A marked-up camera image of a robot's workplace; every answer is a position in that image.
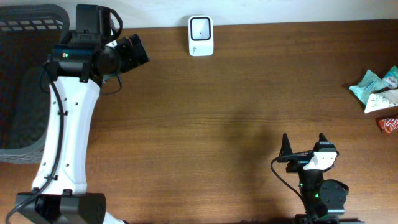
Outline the orange candy bar wrapper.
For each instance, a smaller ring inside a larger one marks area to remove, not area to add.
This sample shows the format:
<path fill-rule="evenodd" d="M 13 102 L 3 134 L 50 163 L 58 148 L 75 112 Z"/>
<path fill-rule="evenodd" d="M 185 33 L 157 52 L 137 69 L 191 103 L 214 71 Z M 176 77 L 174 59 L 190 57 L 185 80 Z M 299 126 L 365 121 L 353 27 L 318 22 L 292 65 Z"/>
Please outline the orange candy bar wrapper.
<path fill-rule="evenodd" d="M 385 134 L 390 134 L 397 130 L 397 118 L 379 119 L 377 124 Z"/>

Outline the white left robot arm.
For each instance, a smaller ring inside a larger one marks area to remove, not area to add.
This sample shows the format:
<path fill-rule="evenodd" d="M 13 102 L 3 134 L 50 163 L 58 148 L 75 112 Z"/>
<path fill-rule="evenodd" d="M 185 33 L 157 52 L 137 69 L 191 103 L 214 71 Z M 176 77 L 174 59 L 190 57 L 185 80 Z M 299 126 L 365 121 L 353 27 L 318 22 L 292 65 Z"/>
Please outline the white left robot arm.
<path fill-rule="evenodd" d="M 43 66 L 51 101 L 44 153 L 31 191 L 17 194 L 13 208 L 33 223 L 119 222 L 104 194 L 87 191 L 86 151 L 103 84 L 149 61 L 139 36 L 122 30 L 114 9 L 79 4 L 76 29 Z"/>

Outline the teal wet wipes pack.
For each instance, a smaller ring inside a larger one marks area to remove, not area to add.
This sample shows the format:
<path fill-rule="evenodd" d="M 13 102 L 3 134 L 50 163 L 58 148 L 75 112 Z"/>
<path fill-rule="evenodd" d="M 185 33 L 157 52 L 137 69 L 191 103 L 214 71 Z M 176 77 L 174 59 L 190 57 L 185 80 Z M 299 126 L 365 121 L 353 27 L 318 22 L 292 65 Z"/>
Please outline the teal wet wipes pack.
<path fill-rule="evenodd" d="M 387 88 L 387 83 L 379 78 L 371 70 L 367 70 L 363 79 L 354 86 L 350 86 L 351 90 L 357 99 L 364 105 L 367 105 L 371 93 Z"/>

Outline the white lotion tube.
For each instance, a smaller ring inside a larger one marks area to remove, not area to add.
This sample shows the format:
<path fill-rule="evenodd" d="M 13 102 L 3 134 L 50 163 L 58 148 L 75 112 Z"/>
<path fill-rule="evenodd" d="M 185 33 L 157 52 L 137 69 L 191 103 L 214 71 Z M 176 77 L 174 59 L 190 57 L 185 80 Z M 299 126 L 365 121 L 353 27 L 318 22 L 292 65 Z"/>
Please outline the white lotion tube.
<path fill-rule="evenodd" d="M 392 108 L 397 106 L 397 89 L 380 93 L 372 93 L 369 96 L 364 113 Z"/>

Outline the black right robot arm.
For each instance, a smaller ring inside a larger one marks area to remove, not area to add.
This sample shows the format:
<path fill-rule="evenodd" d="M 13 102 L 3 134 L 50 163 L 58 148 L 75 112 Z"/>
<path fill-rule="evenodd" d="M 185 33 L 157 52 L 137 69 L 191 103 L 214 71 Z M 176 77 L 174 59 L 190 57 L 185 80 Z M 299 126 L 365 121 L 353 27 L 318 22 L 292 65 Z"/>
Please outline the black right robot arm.
<path fill-rule="evenodd" d="M 344 204 L 349 187 L 334 179 L 324 179 L 339 156 L 335 145 L 327 140 L 323 133 L 314 148 L 309 151 L 292 151 L 286 133 L 282 136 L 279 156 L 272 163 L 286 163 L 287 173 L 296 173 L 299 177 L 299 190 L 286 184 L 303 203 L 305 213 L 297 214 L 294 223 L 339 223 L 339 217 L 345 213 Z"/>

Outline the teal tissue pack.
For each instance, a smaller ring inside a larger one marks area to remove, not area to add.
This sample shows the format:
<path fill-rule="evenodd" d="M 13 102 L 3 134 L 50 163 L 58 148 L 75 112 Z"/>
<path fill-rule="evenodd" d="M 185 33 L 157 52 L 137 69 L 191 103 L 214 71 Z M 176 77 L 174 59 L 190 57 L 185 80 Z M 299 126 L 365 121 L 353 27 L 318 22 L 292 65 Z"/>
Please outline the teal tissue pack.
<path fill-rule="evenodd" d="M 393 66 L 382 79 L 386 86 L 393 90 L 397 88 L 398 84 L 398 68 Z"/>

